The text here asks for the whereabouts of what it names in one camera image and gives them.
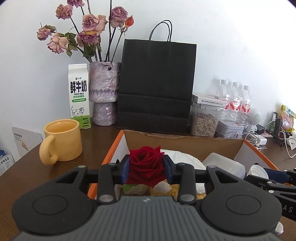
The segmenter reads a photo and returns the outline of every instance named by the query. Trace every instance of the white wall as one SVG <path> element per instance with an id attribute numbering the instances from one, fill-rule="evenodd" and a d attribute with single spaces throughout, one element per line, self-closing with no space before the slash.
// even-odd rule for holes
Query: white wall
<path id="1" fill-rule="evenodd" d="M 107 0 L 90 2 L 93 13 L 108 15 Z M 46 123 L 69 118 L 67 67 L 87 63 L 78 51 L 69 59 L 36 38 L 40 22 L 64 33 L 72 27 L 71 20 L 55 17 L 60 3 L 66 0 L 7 0 L 0 6 L 0 146 L 5 143 L 16 159 L 11 125 L 42 133 Z M 127 38 L 148 39 L 158 22 L 170 19 L 172 41 L 197 44 L 194 92 L 214 94 L 220 79 L 227 79 L 250 86 L 262 123 L 281 104 L 296 111 L 296 9 L 287 0 L 113 0 L 113 6 L 135 19 Z M 80 9 L 74 8 L 73 19 L 81 29 Z M 166 28 L 160 26 L 153 39 L 165 40 Z M 105 31 L 104 51 L 107 39 Z"/>

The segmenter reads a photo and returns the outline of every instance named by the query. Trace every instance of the vase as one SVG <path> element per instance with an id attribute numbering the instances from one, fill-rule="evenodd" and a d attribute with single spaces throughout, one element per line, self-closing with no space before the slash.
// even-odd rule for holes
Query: vase
<path id="1" fill-rule="evenodd" d="M 93 123 L 110 126 L 117 122 L 117 106 L 121 63 L 89 64 L 89 100 L 94 102 Z"/>
<path id="2" fill-rule="evenodd" d="M 98 126 L 111 126 L 117 122 L 117 103 L 94 103 L 92 121 Z"/>

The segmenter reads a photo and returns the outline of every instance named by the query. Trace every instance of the yellow mug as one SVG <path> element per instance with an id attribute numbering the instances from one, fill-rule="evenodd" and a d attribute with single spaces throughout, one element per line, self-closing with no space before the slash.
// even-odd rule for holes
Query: yellow mug
<path id="1" fill-rule="evenodd" d="M 70 161 L 82 153 L 79 122 L 72 119 L 56 120 L 44 127 L 45 139 L 39 148 L 44 165 Z"/>

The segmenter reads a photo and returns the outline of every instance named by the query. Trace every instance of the mug rim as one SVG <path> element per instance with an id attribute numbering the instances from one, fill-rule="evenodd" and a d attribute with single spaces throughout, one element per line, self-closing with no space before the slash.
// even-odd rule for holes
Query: mug rim
<path id="1" fill-rule="evenodd" d="M 72 128 L 71 130 L 68 130 L 68 131 L 63 131 L 63 132 L 49 132 L 47 130 L 47 127 L 53 123 L 56 123 L 56 122 L 61 122 L 61 121 L 71 121 L 71 122 L 75 122 L 76 123 L 76 126 L 74 128 Z M 44 127 L 44 132 L 48 133 L 48 134 L 61 134 L 61 133 L 67 133 L 67 132 L 70 132 L 74 129 L 76 129 L 77 127 L 79 126 L 79 122 L 77 120 L 74 120 L 74 119 L 61 119 L 61 120 L 54 120 L 48 124 L 46 124 L 46 126 Z"/>

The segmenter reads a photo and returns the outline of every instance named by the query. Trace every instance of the brown tabletop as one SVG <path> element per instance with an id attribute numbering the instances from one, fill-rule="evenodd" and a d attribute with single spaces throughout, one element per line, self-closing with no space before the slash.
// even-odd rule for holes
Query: brown tabletop
<path id="1" fill-rule="evenodd" d="M 115 140 L 119 129 L 116 126 L 96 126 L 81 130 L 83 152 L 73 161 L 57 162 L 53 166 L 45 166 L 39 159 L 39 145 L 16 162 L 0 177 L 0 241 L 8 241 L 18 233 L 11 215 L 13 202 L 22 194 L 71 170 L 79 165 L 90 169 L 98 168 L 104 160 L 109 148 Z M 296 167 L 296 157 L 290 159 L 284 147 L 268 141 L 267 150 L 263 153 L 280 169 Z M 284 233 L 280 236 L 284 241 L 295 241 L 296 222 L 285 217 L 281 219 Z"/>

